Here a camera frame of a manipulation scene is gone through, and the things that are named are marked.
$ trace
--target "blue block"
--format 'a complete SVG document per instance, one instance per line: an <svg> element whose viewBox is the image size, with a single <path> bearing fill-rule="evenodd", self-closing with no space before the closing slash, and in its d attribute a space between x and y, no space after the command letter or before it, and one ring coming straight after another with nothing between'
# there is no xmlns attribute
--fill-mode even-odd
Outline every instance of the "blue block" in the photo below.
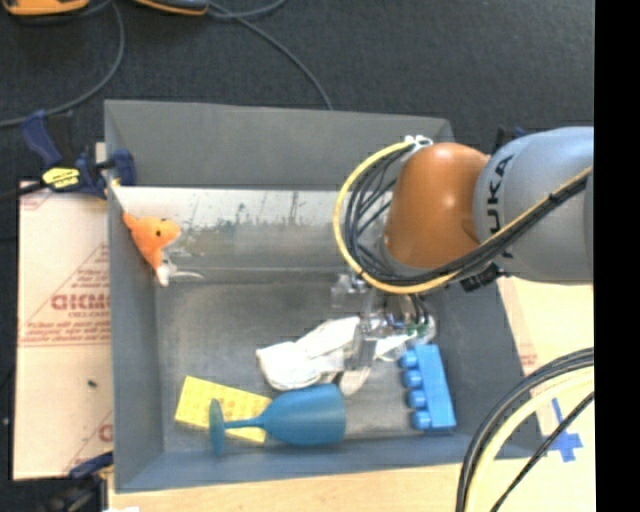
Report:
<svg viewBox="0 0 640 512"><path fill-rule="evenodd" d="M456 427L449 386L437 345L417 345L400 358L402 383L410 391L407 405L414 409L411 425L425 432L447 432Z"/></svg>

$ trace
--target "yellow cable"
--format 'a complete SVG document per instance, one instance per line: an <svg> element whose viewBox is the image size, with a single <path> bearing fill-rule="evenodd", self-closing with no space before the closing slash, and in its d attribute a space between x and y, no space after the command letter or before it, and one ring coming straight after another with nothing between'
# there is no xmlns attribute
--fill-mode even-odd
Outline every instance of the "yellow cable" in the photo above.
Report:
<svg viewBox="0 0 640 512"><path fill-rule="evenodd" d="M585 384L593 384L593 382L594 376L592 372L561 380L532 397L520 409L513 413L494 434L478 459L474 477L469 482L467 506L465 507L465 510L469 510L471 512L475 510L477 495L476 489L478 487L478 483L482 480L487 467L500 451L500 448L502 448L505 441L511 436L518 425L520 425L520 423L527 419L531 414L536 412L542 405L548 404L553 397L559 395L561 392L568 389L574 389Z"/></svg>
<svg viewBox="0 0 640 512"><path fill-rule="evenodd" d="M430 279L429 281L425 281L424 283L418 283L414 285L393 285L393 284L385 283L383 281L375 279L374 277L369 275L367 272L365 272L362 266L351 256L351 254L349 254L349 250L347 249L347 246L344 242L344 238L342 235L342 229L340 226L340 216L342 212L342 205L349 192L349 189L351 188L351 185L353 185L353 183L356 181L356 179L360 177L362 173L364 173L371 165L375 164L378 160L390 155L391 153L394 153L396 151L401 151L414 144L415 144L415 141L404 141L404 142L399 142L397 144L392 144L390 146L387 146L386 148L381 149L377 153L374 153L369 158L367 158L362 163L360 163L360 165L358 165L358 167L355 168L355 170L349 175L347 180L342 185L342 188L338 193L338 198L336 199L336 203L333 209L333 234L336 240L336 244L338 245L338 250L342 254L342 257L347 262L347 264L353 269L353 271L358 275L358 277L361 277L362 279L364 279L371 286L378 288L382 291L385 291L387 293L394 293L394 294L401 294L401 295L422 293L422 292L430 291L440 286L443 286L453 281L456 277L458 277L461 274L462 270L456 270L454 272L450 272L448 274L444 274L442 276ZM576 176L574 176L573 178L568 180L566 183L558 187L553 192L553 194L556 194L561 189L583 179L591 172L591 170L592 170L591 166L587 167L582 172L578 173ZM521 213L511 222L506 224L500 231L494 233L491 237L487 238L482 244L478 246L476 250L481 249L482 247L485 247L486 245L492 243L496 238L500 237L506 230L511 229L513 225L520 222L522 218L529 215L533 210L538 208L546 200L547 200L546 197L544 199L541 199L531 208Z"/></svg>

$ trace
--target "blue clamp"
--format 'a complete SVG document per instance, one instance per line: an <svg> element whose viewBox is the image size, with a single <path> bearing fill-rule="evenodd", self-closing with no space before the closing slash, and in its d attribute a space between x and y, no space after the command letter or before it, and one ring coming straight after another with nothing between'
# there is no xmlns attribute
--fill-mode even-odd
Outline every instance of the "blue clamp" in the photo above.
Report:
<svg viewBox="0 0 640 512"><path fill-rule="evenodd" d="M449 432L456 427L449 386L437 345L416 345L398 361L405 371L402 384L410 391L407 405L414 409L411 426L425 432Z"/></svg>
<svg viewBox="0 0 640 512"><path fill-rule="evenodd" d="M100 163L96 163L86 152L80 153L75 159L71 159L69 155L65 158L53 141L45 121L45 111L39 110L29 116L20 127L29 149L43 160L42 181L45 186L55 192L78 192L106 199L107 183L101 171L107 168L116 169L121 185L135 185L135 164L129 151L117 149L110 159Z"/></svg>

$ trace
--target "cable bundle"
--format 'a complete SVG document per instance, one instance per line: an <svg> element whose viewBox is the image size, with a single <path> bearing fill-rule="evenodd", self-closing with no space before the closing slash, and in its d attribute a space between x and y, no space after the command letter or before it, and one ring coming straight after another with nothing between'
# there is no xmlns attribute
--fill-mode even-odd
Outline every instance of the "cable bundle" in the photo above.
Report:
<svg viewBox="0 0 640 512"><path fill-rule="evenodd" d="M595 354L593 348L580 350L560 357L536 370L504 396L487 415L467 448L458 480L456 512L474 509L473 504L475 500L475 490L477 488L475 482L480 479L487 465L493 460L506 439L522 421L533 414L542 404L548 403L550 398L557 396L561 391L593 382L593 375L591 374L573 375L572 378L561 379L559 381L558 378L566 377L578 370L593 367L594 361ZM547 389L530 398L532 390L548 383L551 383L551 385ZM558 435L594 400L594 396L594 392L587 395L560 425L558 425L558 428L542 443L520 474L509 485L505 493L496 501L491 509L492 512L498 510L509 493L538 460L540 460L542 455L546 453Z"/></svg>

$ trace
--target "cardboard sheet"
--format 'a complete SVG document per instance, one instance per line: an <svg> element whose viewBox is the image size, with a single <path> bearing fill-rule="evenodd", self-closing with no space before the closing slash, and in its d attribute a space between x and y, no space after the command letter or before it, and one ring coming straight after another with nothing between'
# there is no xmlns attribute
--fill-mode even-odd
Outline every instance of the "cardboard sheet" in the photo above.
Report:
<svg viewBox="0 0 640 512"><path fill-rule="evenodd" d="M13 477L57 477L112 449L106 202L20 203Z"/></svg>

